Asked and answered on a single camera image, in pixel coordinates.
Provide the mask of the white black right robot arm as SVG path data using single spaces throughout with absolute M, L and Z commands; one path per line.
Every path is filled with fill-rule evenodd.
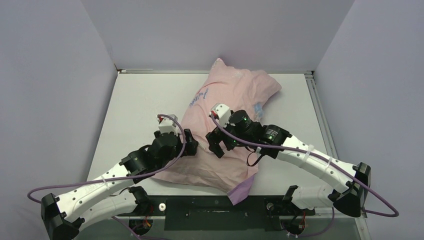
M 252 149 L 257 160 L 264 157 L 280 160 L 314 175 L 325 184 L 318 187 L 290 186 L 283 197 L 282 207 L 289 214 L 299 210 L 334 207 L 354 218 L 361 216 L 370 186 L 371 168 L 361 162 L 346 163 L 305 144 L 289 131 L 273 124 L 253 121 L 245 110 L 232 111 L 218 103 L 209 114 L 215 129 L 206 134 L 209 150 L 218 158 L 236 147 Z

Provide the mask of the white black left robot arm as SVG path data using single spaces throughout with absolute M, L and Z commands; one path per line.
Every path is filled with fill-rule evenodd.
M 146 191 L 137 184 L 149 173 L 165 167 L 178 156 L 194 156 L 198 141 L 189 129 L 185 142 L 174 132 L 156 131 L 151 144 L 130 152 L 110 170 L 73 191 L 41 199 L 41 219 L 51 240 L 72 240 L 84 228 L 121 214 L 145 214 L 152 206 Z

